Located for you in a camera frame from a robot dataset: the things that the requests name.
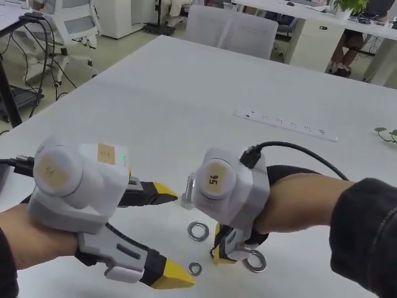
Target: black sleeve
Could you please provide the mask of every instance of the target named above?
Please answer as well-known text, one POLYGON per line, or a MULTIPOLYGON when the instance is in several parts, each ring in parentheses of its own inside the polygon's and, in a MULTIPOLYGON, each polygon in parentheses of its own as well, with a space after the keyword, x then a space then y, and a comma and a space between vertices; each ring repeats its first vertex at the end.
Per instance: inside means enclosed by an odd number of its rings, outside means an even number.
POLYGON ((16 298, 19 293, 17 268, 11 249, 0 228, 0 297, 16 298))
POLYGON ((397 297, 397 188, 364 179, 342 193, 331 219, 332 270, 381 298, 397 297))

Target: person's legs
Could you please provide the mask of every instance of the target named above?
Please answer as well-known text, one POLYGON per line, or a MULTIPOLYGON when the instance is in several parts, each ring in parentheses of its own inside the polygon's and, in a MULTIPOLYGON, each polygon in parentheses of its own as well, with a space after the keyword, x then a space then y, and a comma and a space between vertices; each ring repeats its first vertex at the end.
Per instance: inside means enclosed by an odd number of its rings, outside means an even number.
POLYGON ((348 40, 346 40, 346 47, 349 51, 345 54, 343 58, 343 65, 350 68, 350 65, 354 61, 357 56, 359 50, 364 45, 364 38, 362 34, 355 34, 351 36, 348 40))
POLYGON ((343 46, 345 43, 346 43, 346 34, 343 34, 341 40, 336 46, 334 55, 331 58, 331 61, 335 65, 343 64, 343 59, 344 59, 343 46))

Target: black cable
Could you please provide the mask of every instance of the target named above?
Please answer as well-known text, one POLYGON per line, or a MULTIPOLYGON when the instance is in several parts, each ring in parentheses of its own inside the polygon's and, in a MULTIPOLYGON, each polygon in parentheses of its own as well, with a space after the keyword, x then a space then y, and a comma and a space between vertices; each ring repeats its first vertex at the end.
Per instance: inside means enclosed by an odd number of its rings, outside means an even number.
POLYGON ((66 94, 69 94, 69 93, 67 93, 67 92, 62 92, 60 95, 56 95, 55 101, 58 101, 62 95, 66 95, 66 94))
POLYGON ((41 93, 42 93, 43 82, 44 82, 44 76, 45 76, 45 70, 46 70, 46 67, 47 67, 47 59, 48 59, 48 36, 47 36, 47 29, 45 28, 45 26, 44 26, 39 20, 37 20, 37 21, 34 22, 34 23, 37 23, 37 24, 39 24, 40 26, 42 26, 42 29, 43 29, 43 31, 44 31, 44 39, 45 39, 45 56, 44 56, 44 64, 43 64, 43 73, 42 73, 42 77, 41 77, 41 79, 40 79, 40 85, 39 85, 39 87, 38 87, 37 98, 36 98, 36 101, 35 101, 34 104, 33 104, 32 110, 30 111, 29 118, 32 118, 32 117, 33 117, 33 115, 34 115, 34 113, 35 113, 35 111, 36 111, 36 108, 37 108, 37 106, 38 106, 38 103, 40 102, 40 95, 41 95, 41 93))
POLYGON ((67 75, 67 74, 65 73, 65 71, 62 69, 62 67, 60 66, 60 64, 59 64, 57 61, 55 61, 55 34, 54 34, 54 30, 52 29, 52 26, 51 26, 50 22, 49 22, 47 19, 44 19, 44 21, 48 24, 48 26, 49 26, 50 29, 51 29, 52 40, 53 40, 53 57, 52 57, 51 67, 53 66, 52 63, 55 62, 56 65, 58 65, 58 67, 60 68, 60 70, 61 70, 61 72, 63 73, 63 75, 65 76, 65 78, 72 84, 72 86, 73 86, 75 89, 77 89, 76 84, 74 84, 74 83, 72 82, 72 80, 69 79, 68 75, 67 75))
POLYGON ((14 34, 14 33, 11 33, 11 39, 16 43, 16 45, 20 48, 20 50, 22 51, 22 53, 25 55, 25 62, 26 62, 26 73, 25 73, 25 78, 24 78, 25 84, 28 85, 28 86, 30 87, 30 90, 34 90, 35 93, 38 94, 38 92, 36 91, 36 88, 32 87, 32 85, 29 84, 29 83, 27 82, 27 80, 26 80, 26 78, 27 78, 27 71, 28 71, 28 68, 29 68, 29 63, 28 63, 28 61, 27 61, 27 54, 25 53, 24 49, 19 45, 19 43, 17 43, 17 41, 15 40, 13 34, 14 34))
POLYGON ((8 160, 0 160, 0 165, 15 166, 16 163, 12 159, 8 159, 8 160))
MULTIPOLYGON (((61 65, 55 60, 55 39, 54 39, 55 36, 54 36, 54 30, 52 29, 50 23, 49 23, 46 19, 44 19, 44 21, 50 26, 51 34, 52 34, 52 39, 53 39, 53 56, 52 56, 52 58, 51 58, 51 65, 50 65, 50 67, 51 67, 51 69, 52 69, 53 63, 55 62, 55 64, 58 65, 58 68, 61 70, 61 72, 62 72, 63 75, 65 76, 65 78, 72 84, 72 86, 73 86, 75 89, 77 89, 76 84, 74 84, 74 83, 72 82, 72 80, 68 77, 68 75, 65 73, 65 71, 64 71, 63 68, 61 67, 61 65)), ((38 41, 37 37, 34 36, 33 34, 32 34, 32 36, 33 36, 33 38, 36 40, 36 42, 38 43, 38 45, 40 46, 40 48, 42 48, 42 50, 45 51, 44 48, 43 48, 43 46, 42 46, 42 45, 40 44, 40 42, 38 41)), ((53 75, 52 72, 51 72, 51 75, 52 75, 52 77, 53 77, 54 82, 56 82, 55 77, 54 77, 54 75, 53 75)))
POLYGON ((0 56, 4 55, 7 52, 8 47, 10 46, 10 41, 11 41, 11 34, 10 34, 10 37, 8 38, 6 49, 0 53, 0 56))
POLYGON ((257 163, 257 161, 259 160, 259 158, 261 157, 262 149, 266 148, 266 147, 273 147, 273 146, 287 147, 287 148, 301 151, 301 152, 309 155, 310 157, 313 157, 314 159, 318 160, 323 165, 327 166, 329 169, 331 169, 333 172, 335 172, 342 180, 346 180, 346 181, 349 180, 334 165, 332 165, 330 162, 328 162, 327 160, 325 160, 318 154, 315 154, 314 152, 310 151, 309 149, 306 149, 305 147, 302 147, 302 146, 299 146, 296 144, 292 144, 292 143, 288 143, 288 142, 274 141, 274 142, 265 142, 265 143, 256 145, 256 146, 250 148, 249 150, 247 150, 246 152, 244 152, 240 161, 242 162, 242 164, 246 165, 248 168, 253 168, 254 166, 252 166, 252 165, 255 165, 257 163))
MULTIPOLYGON (((37 37, 34 36, 34 34, 32 33, 32 31, 30 31, 28 27, 25 26, 25 29, 31 34, 31 36, 35 39, 35 41, 37 42, 37 44, 40 46, 40 48, 42 48, 43 52, 45 53, 45 49, 43 48, 43 46, 41 45, 41 43, 40 43, 40 41, 37 39, 37 37)), ((53 52, 53 57, 54 57, 54 56, 55 56, 55 45, 54 45, 54 44, 53 44, 52 52, 53 52)), ((55 82, 56 80, 55 80, 54 72, 53 72, 53 70, 52 70, 53 60, 54 60, 54 59, 52 59, 51 65, 50 65, 50 66, 47 65, 47 66, 50 67, 51 76, 52 76, 53 81, 55 82)))

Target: metal ring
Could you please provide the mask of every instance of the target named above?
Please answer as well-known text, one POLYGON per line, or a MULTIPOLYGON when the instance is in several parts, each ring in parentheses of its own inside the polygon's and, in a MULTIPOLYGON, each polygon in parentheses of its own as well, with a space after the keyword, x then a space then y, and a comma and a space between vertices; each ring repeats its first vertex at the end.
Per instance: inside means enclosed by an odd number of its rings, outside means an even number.
POLYGON ((189 265, 189 273, 193 276, 199 276, 202 271, 203 266, 201 266, 201 264, 198 262, 193 262, 189 265))
POLYGON ((250 270, 250 272, 254 272, 254 273, 260 273, 260 272, 265 271, 265 269, 267 267, 265 256, 257 250, 251 250, 251 253, 254 256, 257 256, 257 258, 261 262, 261 265, 259 267, 254 267, 253 265, 251 265, 249 263, 248 259, 245 259, 245 260, 243 260, 243 264, 244 264, 245 268, 250 270))
POLYGON ((188 227, 187 227, 187 233, 189 234, 189 237, 191 239, 193 239, 194 241, 197 242, 202 242, 205 239, 208 238, 208 236, 210 235, 210 229, 208 227, 208 225, 206 225, 203 222, 192 222, 188 227), (204 235, 202 236, 197 236, 193 233, 193 228, 194 227, 202 227, 204 229, 204 235))

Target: office chair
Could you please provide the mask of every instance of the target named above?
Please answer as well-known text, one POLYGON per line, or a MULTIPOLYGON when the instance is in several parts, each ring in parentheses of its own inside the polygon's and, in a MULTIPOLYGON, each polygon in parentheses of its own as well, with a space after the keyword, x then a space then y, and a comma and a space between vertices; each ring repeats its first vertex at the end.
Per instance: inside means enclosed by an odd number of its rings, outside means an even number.
MULTIPOLYGON (((52 39, 51 29, 43 22, 47 28, 49 52, 52 52, 53 45, 59 50, 53 57, 58 64, 52 64, 55 71, 54 87, 57 88, 62 84, 65 67, 71 62, 88 67, 92 71, 92 76, 97 75, 98 72, 90 57, 70 55, 68 52, 69 47, 79 43, 90 48, 97 46, 97 36, 102 33, 102 30, 92 0, 57 0, 53 14, 44 13, 43 16, 49 21, 54 32, 55 40, 52 39)), ((34 37, 25 29, 21 30, 24 30, 29 39, 35 40, 36 38, 40 42, 45 41, 45 33, 41 26, 32 24, 28 28, 34 37)), ((41 74, 40 68, 30 68, 26 78, 29 80, 39 74, 41 74)))
POLYGON ((185 39, 269 59, 278 23, 262 17, 210 6, 192 6, 185 39))

